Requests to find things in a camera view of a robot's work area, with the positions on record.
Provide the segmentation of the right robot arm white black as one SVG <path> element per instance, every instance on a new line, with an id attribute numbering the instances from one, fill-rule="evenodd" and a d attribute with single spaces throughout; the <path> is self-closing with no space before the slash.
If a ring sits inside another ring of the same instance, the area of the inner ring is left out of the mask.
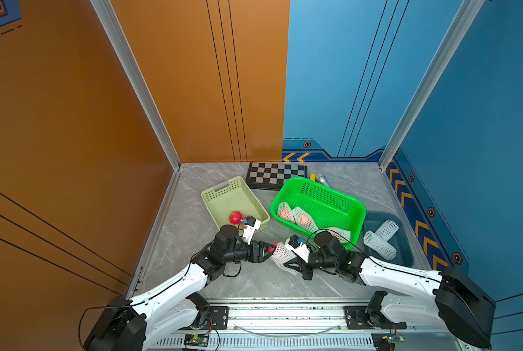
<path id="1" fill-rule="evenodd" d="M 399 266 L 353 249 L 331 230 L 311 234 L 313 242 L 296 235 L 277 243 L 272 260 L 280 268 L 311 280 L 315 271 L 331 273 L 348 283 L 375 287 L 363 312 L 345 309 L 357 328 L 395 332 L 409 323 L 447 329 L 477 348 L 490 349 L 495 301 L 463 272 L 454 268 L 424 271 Z"/>

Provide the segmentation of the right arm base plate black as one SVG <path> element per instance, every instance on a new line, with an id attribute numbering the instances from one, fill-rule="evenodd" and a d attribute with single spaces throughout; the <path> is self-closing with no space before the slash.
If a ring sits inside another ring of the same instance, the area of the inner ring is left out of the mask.
<path id="1" fill-rule="evenodd" d="M 369 304 L 364 306 L 343 307 L 344 319 L 349 330 L 375 329 L 407 329 L 405 322 L 393 323 L 381 311 L 381 304 L 387 296 L 386 291 L 376 291 Z"/>

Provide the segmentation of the white foam net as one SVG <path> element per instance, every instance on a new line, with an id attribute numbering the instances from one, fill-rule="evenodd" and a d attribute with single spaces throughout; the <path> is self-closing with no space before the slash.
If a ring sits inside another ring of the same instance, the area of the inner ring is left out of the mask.
<path id="1" fill-rule="evenodd" d="M 388 219 L 380 225 L 375 234 L 384 241 L 389 241 L 399 230 L 400 226 L 397 222 Z"/>
<path id="2" fill-rule="evenodd" d="M 397 250 L 387 241 L 379 238 L 374 232 L 367 231 L 363 236 L 365 246 L 374 250 L 378 255 L 385 260 L 393 260 L 397 256 Z"/>

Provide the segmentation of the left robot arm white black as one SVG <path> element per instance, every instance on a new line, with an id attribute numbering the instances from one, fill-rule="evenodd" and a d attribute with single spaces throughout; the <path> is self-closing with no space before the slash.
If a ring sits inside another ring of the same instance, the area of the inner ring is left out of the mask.
<path id="1" fill-rule="evenodd" d="M 209 326 L 210 304 L 200 290 L 222 276 L 227 263 L 263 263 L 274 244 L 245 241 L 243 232 L 224 225 L 214 239 L 191 256 L 186 267 L 157 287 L 126 299 L 119 295 L 105 307 L 83 350 L 149 350 L 163 336 L 182 328 Z"/>

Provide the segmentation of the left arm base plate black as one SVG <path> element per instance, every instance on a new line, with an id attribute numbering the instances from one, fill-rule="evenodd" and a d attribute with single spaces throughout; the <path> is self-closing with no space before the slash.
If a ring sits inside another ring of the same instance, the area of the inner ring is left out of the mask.
<path id="1" fill-rule="evenodd" d="M 175 313 L 176 330 L 207 330 L 211 327 L 226 330 L 229 307 L 213 305 L 195 292 L 182 300 L 171 312 Z"/>

